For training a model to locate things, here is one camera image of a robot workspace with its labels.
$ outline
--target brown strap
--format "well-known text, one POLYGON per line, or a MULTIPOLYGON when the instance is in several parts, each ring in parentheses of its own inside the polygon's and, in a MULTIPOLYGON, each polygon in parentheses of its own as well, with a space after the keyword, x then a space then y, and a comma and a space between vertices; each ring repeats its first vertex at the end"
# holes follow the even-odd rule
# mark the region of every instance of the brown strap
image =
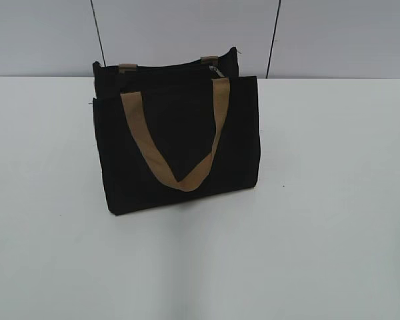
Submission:
POLYGON ((186 192, 196 190, 211 170, 213 158, 221 138, 222 128, 227 117, 229 103, 228 78, 213 79, 212 82, 213 112, 216 124, 212 151, 180 182, 176 180, 171 168, 155 146, 153 138, 151 138, 143 112, 141 92, 121 94, 121 102, 133 139, 157 180, 170 188, 186 192))
POLYGON ((217 55, 210 55, 207 57, 202 57, 201 58, 201 64, 202 65, 214 65, 217 66, 218 65, 218 56, 217 55))
POLYGON ((136 71, 138 65, 134 65, 132 63, 121 63, 119 64, 119 72, 124 73, 126 71, 136 71))

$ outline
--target black tote bag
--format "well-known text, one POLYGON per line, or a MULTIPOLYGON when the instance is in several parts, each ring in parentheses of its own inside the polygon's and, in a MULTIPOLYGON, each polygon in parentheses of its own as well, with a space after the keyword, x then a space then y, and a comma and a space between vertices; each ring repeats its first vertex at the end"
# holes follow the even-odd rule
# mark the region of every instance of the black tote bag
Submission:
POLYGON ((107 70, 94 64, 95 136, 110 212, 255 186, 257 79, 238 77, 237 55, 235 64, 225 70, 233 77, 195 61, 118 71, 119 80, 106 85, 100 74, 107 70))

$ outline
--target bag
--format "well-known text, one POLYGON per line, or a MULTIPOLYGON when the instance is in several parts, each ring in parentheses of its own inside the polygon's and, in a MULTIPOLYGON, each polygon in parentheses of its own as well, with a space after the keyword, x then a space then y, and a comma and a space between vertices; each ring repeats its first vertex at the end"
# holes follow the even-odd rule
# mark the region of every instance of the bag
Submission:
POLYGON ((178 66, 93 68, 95 136, 110 212, 256 185, 257 78, 238 77, 235 48, 178 66))

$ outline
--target gray wall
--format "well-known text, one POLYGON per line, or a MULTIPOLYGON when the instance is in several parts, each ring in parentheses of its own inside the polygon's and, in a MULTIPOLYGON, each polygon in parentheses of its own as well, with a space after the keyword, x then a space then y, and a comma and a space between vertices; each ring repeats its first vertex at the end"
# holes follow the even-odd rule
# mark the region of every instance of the gray wall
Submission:
MULTIPOLYGON (((236 45, 265 74, 278 0, 94 0, 108 64, 180 63, 236 45)), ((283 0, 272 77, 400 78, 400 0, 283 0)), ((0 1, 0 75, 90 76, 89 0, 0 1)))
MULTIPOLYGON (((162 65, 235 45, 264 76, 277 0, 93 0, 107 64, 162 65)), ((90 76, 101 60, 89 0, 0 1, 0 75, 90 76)))
POLYGON ((276 77, 400 78, 400 0, 283 0, 276 77))

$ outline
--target white table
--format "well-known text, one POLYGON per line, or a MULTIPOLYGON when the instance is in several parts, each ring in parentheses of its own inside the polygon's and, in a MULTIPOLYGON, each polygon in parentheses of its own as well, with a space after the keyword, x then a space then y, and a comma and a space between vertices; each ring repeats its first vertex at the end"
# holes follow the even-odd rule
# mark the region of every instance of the white table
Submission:
POLYGON ((120 217, 92 96, 0 78, 0 320, 400 320, 400 81, 260 80, 254 190, 120 217))

